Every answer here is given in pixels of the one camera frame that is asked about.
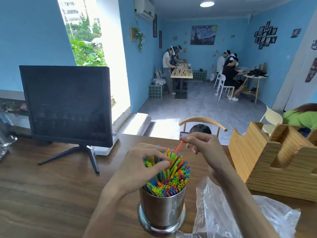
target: clear plastic bag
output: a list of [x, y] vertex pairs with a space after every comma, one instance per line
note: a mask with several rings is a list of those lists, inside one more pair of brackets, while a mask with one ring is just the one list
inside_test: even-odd
[[[242, 238], [221, 188], [205, 177], [196, 188], [197, 215], [192, 234], [176, 238]], [[281, 238], [294, 238], [300, 211], [265, 196], [253, 196], [259, 210]]]

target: monitor screen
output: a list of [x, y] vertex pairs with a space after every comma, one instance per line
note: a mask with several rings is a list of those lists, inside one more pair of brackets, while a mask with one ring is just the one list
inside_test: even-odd
[[108, 67], [20, 66], [34, 139], [112, 147]]

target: wooden box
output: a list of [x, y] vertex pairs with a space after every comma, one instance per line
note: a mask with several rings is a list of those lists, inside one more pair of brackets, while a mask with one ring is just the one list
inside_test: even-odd
[[233, 130], [229, 151], [248, 189], [317, 201], [317, 147], [298, 127], [278, 125], [271, 137], [263, 124], [251, 122], [247, 132]]

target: white shoe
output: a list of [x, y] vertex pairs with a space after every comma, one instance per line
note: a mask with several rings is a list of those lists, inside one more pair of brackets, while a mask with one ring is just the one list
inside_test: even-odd
[[233, 98], [229, 98], [230, 100], [232, 100], [232, 101], [239, 101], [239, 99], [238, 98], [236, 98], [236, 97], [233, 97]]

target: hand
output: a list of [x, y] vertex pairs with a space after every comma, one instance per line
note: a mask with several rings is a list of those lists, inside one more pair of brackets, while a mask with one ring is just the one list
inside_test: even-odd
[[207, 163], [215, 171], [232, 168], [216, 135], [195, 132], [181, 137], [187, 148], [192, 148], [195, 154], [202, 153]]
[[[136, 191], [170, 165], [170, 158], [163, 154], [166, 149], [152, 144], [138, 144], [127, 152], [123, 162], [106, 187], [114, 188], [114, 192], [118, 192], [121, 197]], [[143, 159], [151, 156], [161, 158], [163, 161], [153, 167], [146, 168]]]

